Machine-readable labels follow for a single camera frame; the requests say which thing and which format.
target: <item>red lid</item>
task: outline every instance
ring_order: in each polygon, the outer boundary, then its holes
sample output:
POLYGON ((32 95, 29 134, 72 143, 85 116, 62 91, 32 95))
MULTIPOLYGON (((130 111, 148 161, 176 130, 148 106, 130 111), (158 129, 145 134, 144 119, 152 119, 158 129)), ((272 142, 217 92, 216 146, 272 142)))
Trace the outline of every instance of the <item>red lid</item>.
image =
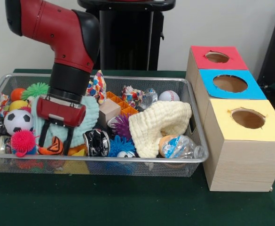
POLYGON ((235 47, 191 46, 198 69, 248 70, 235 47))

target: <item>blue square top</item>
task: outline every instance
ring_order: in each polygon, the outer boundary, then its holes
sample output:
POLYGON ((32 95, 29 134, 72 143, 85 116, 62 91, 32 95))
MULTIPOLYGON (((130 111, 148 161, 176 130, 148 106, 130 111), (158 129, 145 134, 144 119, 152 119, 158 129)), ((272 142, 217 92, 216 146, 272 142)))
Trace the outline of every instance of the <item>blue square top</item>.
POLYGON ((253 99, 265 100, 263 91, 258 86, 252 74, 247 70, 211 70, 201 69, 200 74, 205 88, 210 96, 224 99, 253 99), (242 79, 247 83, 247 88, 242 92, 230 92, 220 89, 214 84, 214 79, 218 76, 229 75, 242 79))

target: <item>plastic water bottle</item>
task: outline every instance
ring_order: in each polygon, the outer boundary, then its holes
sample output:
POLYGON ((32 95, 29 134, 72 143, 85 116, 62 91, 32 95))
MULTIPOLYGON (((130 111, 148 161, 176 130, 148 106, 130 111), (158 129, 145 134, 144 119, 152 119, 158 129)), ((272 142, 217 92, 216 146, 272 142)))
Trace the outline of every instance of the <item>plastic water bottle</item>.
POLYGON ((156 93, 156 91, 154 89, 147 89, 142 97, 140 107, 145 110, 156 101, 158 101, 158 94, 156 93))

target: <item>purple spiky ball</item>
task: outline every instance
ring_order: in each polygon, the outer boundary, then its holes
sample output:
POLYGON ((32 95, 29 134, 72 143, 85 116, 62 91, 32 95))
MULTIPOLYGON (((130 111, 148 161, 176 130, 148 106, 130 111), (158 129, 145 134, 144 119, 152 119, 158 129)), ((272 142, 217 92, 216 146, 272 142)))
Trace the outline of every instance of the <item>purple spiky ball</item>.
POLYGON ((128 114, 119 115, 115 118, 117 122, 113 123, 113 132, 120 137, 126 137, 127 141, 132 138, 129 129, 129 116, 128 114))

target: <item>white wall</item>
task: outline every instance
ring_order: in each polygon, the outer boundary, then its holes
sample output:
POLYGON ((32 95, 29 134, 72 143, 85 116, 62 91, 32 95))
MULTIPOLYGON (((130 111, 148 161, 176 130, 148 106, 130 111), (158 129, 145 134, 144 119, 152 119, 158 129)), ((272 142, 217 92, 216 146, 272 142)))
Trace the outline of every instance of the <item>white wall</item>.
MULTIPOLYGON (((80 9, 76 0, 49 0, 80 9)), ((177 0, 165 12, 159 70, 185 71, 190 45, 233 45, 258 76, 275 25, 275 0, 177 0)), ((0 0, 0 77, 15 68, 51 68, 54 53, 42 43, 13 34, 0 0)))

